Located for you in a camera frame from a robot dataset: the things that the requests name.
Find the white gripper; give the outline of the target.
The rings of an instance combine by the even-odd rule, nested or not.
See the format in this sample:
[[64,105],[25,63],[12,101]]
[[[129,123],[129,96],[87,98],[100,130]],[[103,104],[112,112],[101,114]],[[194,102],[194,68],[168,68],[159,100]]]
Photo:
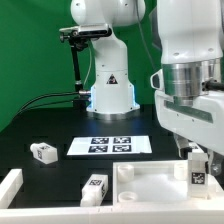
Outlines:
[[164,90],[155,89],[154,98],[160,125],[175,133],[174,140],[179,157],[188,157],[188,140],[196,142],[210,149],[209,174],[220,175],[224,156],[224,93],[210,91],[207,95],[196,97],[192,107],[176,105]]

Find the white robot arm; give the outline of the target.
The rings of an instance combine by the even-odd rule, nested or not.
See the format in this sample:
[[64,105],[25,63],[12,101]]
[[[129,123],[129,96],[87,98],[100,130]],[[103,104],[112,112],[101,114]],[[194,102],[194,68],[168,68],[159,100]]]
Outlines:
[[[154,99],[159,124],[174,134],[182,155],[191,141],[207,149],[209,174],[222,172],[224,158],[223,0],[157,0],[154,34],[162,50]],[[72,0],[72,35],[91,41],[96,82],[88,109],[102,117],[128,113],[134,88],[127,46],[115,27],[140,24],[145,0]]]

